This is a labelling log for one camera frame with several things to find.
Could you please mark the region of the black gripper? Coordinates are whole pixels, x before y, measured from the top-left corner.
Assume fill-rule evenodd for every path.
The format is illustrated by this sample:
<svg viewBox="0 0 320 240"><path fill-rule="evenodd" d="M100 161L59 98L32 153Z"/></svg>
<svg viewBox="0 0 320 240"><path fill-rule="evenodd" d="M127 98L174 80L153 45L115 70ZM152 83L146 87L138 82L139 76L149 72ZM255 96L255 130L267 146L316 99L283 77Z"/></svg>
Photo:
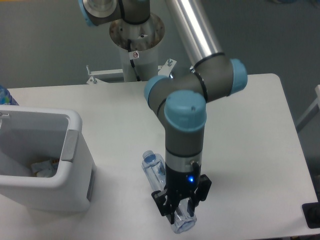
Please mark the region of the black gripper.
<svg viewBox="0 0 320 240"><path fill-rule="evenodd" d="M156 190L151 194L160 214L166 216L171 225L175 223L175 212L179 206L178 201L189 198L187 211L191 216L195 215L195 208L199 202L207 199L212 181L201 173L201 165L191 167L191 171L179 172L171 169L167 164L166 189Z"/></svg>

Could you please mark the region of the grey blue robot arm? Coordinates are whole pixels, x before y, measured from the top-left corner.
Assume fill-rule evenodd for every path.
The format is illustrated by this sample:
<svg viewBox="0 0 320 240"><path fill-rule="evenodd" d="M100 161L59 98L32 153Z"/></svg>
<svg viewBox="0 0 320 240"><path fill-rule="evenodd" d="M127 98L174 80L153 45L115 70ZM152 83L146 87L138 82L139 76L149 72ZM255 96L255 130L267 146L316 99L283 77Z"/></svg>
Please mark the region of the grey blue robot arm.
<svg viewBox="0 0 320 240"><path fill-rule="evenodd" d="M245 66L228 59L198 0L168 0L193 66L178 79L158 75L153 50L165 33L148 0L81 0L79 8L89 26L110 23L109 34L120 48L127 81L145 81L144 97L165 130L165 184L152 193L162 216L171 224L193 218L205 201L211 181L201 174L206 105L243 90Z"/></svg>

